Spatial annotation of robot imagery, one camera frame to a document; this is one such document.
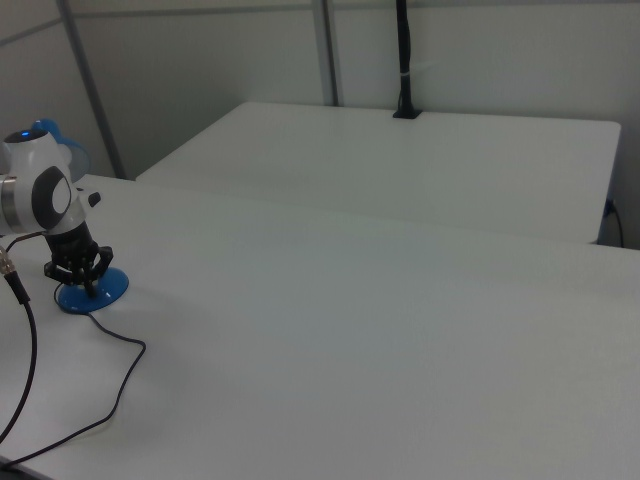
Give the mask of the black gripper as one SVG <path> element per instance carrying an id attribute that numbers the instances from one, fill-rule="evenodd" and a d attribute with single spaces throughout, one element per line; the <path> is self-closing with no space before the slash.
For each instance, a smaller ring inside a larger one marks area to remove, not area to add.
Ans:
<path id="1" fill-rule="evenodd" d="M 44 235 L 51 260 L 44 265 L 44 275 L 67 286 L 80 286 L 89 298 L 98 295 L 97 284 L 106 274 L 114 257 L 110 246 L 99 246 L 85 221 L 63 233 Z"/>

